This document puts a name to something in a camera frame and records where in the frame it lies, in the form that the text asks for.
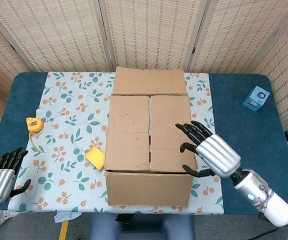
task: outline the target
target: box flap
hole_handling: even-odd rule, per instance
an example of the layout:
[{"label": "box flap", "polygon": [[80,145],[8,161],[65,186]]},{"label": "box flap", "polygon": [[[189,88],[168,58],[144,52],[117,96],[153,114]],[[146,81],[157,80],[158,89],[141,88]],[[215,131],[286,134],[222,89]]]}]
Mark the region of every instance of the box flap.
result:
[{"label": "box flap", "polygon": [[175,127],[177,123],[190,122],[190,101],[187,95],[151,97],[151,171],[184,173],[183,164],[192,169],[197,168],[194,153],[180,153],[181,144],[191,141]]},{"label": "box flap", "polygon": [[149,97],[110,97],[105,168],[112,171],[148,171]]},{"label": "box flap", "polygon": [[186,207],[192,183],[188,174],[108,172],[108,205]]},{"label": "box flap", "polygon": [[185,95],[182,69],[141,70],[118,66],[114,80],[115,95]]}]

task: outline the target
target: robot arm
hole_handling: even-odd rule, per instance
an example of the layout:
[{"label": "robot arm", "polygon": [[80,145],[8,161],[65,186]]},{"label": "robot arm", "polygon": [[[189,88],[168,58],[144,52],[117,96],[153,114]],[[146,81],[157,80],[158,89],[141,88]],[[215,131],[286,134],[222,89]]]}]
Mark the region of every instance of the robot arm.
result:
[{"label": "robot arm", "polygon": [[233,187],[240,192],[273,225],[288,228],[288,202],[277,195],[255,171],[241,169],[241,157],[218,135],[212,134],[197,121],[191,124],[176,124],[196,145],[183,143],[185,149],[198,154],[210,167],[208,174],[200,174],[187,165],[184,170],[194,177],[217,174],[221,178],[232,179]]},{"label": "robot arm", "polygon": [[22,160],[28,153],[28,151],[24,151],[19,154],[21,150],[22,147],[11,153],[7,152],[0,158],[0,205],[7,201],[9,197],[23,193],[31,183],[31,179],[28,179],[23,187],[12,190],[16,175],[21,167]]}]

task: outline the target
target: yellow sponge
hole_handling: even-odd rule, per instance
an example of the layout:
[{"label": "yellow sponge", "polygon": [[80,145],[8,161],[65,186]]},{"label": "yellow sponge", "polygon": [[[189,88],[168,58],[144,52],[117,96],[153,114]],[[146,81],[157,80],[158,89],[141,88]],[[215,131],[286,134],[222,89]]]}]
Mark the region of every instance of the yellow sponge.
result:
[{"label": "yellow sponge", "polygon": [[85,158],[89,160],[97,170],[101,171],[104,168],[105,154],[97,146],[93,146],[85,154]]}]

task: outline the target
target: black cable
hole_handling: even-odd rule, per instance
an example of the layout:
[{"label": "black cable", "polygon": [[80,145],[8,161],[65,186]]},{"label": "black cable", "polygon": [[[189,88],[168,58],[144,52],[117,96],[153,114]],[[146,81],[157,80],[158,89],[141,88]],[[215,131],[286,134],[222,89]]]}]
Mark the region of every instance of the black cable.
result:
[{"label": "black cable", "polygon": [[278,227],[277,227],[277,228],[274,228],[273,230],[266,231],[266,232],[264,232],[264,233],[262,233],[262,234],[260,234],[260,235],[258,235],[258,236],[255,236],[255,237],[249,238],[249,239],[247,239],[247,240],[254,240],[254,239],[258,239],[258,238],[260,238],[260,237],[262,237],[262,236],[264,236],[264,235],[266,235],[266,234],[274,233],[274,232],[276,232],[277,230],[279,230]]}]

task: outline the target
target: floral tablecloth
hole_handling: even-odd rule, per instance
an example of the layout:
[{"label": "floral tablecloth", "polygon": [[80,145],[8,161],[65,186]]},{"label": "floral tablecloth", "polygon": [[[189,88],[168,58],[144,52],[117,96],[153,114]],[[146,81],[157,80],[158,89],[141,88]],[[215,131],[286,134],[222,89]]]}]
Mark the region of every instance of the floral tablecloth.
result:
[{"label": "floral tablecloth", "polygon": [[[212,132],[209,76],[185,73],[192,120]],[[49,72],[36,116],[44,122],[41,132],[27,144],[28,154],[19,171],[15,188],[32,179],[24,194],[13,197],[8,209],[21,212],[111,212],[223,214],[221,180],[218,176],[195,178],[188,207],[109,206],[104,170],[98,171],[84,154],[97,146],[106,149],[110,95],[115,73]],[[197,157],[198,168],[205,163]]]}]

